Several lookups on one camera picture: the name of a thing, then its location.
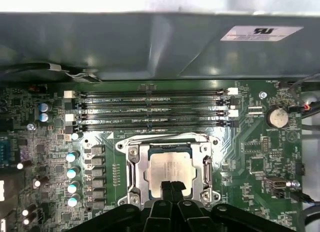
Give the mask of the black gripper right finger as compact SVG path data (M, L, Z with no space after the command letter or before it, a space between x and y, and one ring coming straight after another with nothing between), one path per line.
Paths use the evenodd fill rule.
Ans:
M172 198L177 205L182 232L274 232L275 224L229 204L215 205L211 210L182 195L186 186L172 182Z

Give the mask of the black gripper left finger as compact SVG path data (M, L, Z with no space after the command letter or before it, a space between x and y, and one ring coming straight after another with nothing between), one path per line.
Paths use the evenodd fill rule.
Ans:
M161 183L162 199L140 210L132 204L118 206L83 224L85 232L170 232L174 182Z

